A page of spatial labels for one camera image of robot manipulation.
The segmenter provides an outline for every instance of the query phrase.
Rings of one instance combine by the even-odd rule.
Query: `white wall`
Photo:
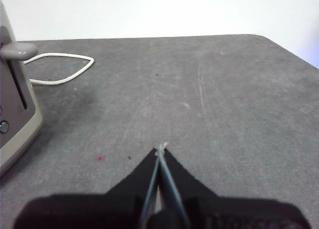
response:
[[[319,0],[2,0],[17,40],[252,33],[319,68]]]

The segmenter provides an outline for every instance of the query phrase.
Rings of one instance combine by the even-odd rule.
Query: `table surface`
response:
[[[33,43],[95,64],[69,83],[33,87],[44,123],[1,178],[1,228],[36,197],[105,193],[163,142],[217,194],[291,202],[319,228],[313,66],[257,35]],[[85,63],[47,57],[27,71],[55,80]]]

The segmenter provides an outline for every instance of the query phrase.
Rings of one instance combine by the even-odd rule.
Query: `gray table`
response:
[[[35,197],[106,192],[165,141],[219,195],[292,202],[319,228],[316,68],[255,35],[34,43],[96,62],[67,84],[34,87],[44,124],[1,178],[1,228]],[[54,80],[84,63],[27,69]]]

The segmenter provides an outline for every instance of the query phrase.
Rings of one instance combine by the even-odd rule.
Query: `small debris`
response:
[[[105,161],[105,156],[104,155],[100,155],[100,156],[97,156],[96,161],[100,161],[100,162],[104,162]]]

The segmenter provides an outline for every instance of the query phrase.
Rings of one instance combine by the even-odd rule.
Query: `scratch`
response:
[[[163,98],[169,99],[169,100],[171,100],[171,101],[173,101],[173,102],[182,104],[182,105],[184,105],[186,108],[190,108],[190,105],[189,105],[188,103],[179,101],[179,100],[177,100],[177,99],[173,99],[171,95],[166,95],[166,94],[163,94],[163,93],[161,93],[161,92],[159,92],[159,91],[156,92],[156,94],[157,94],[158,96],[160,96],[160,97],[163,97]]]
[[[209,124],[209,122],[207,120],[207,112],[205,110],[204,102],[203,102],[203,88],[202,88],[202,85],[203,85],[203,73],[201,72],[201,74],[199,75],[199,69],[200,68],[201,68],[201,64],[197,68],[197,80],[198,80],[198,87],[199,87],[199,93],[200,93],[201,111],[203,112],[204,120],[205,120],[205,123],[206,123],[207,130],[209,132],[209,135],[212,136],[211,129],[210,129],[210,124]]]
[[[122,142],[126,139],[126,136],[127,136],[127,133],[129,131],[129,128],[131,127],[132,125],[132,122],[134,121],[134,119],[136,118],[137,114],[140,112],[140,110],[146,105],[146,102],[147,100],[149,99],[150,97],[146,97],[139,105],[139,107],[137,108],[137,110],[134,112],[132,118],[130,119],[129,123],[127,124],[127,127],[124,131],[124,134],[122,136]]]
[[[154,79],[151,79],[151,81],[154,82],[154,83],[160,83],[160,84],[163,84],[163,85],[165,85],[165,86],[169,86],[169,87],[171,87],[171,88],[178,88],[178,87],[177,87],[176,85],[174,85],[174,84],[164,83],[164,82],[160,82],[160,81],[157,81],[157,80],[154,80]]]

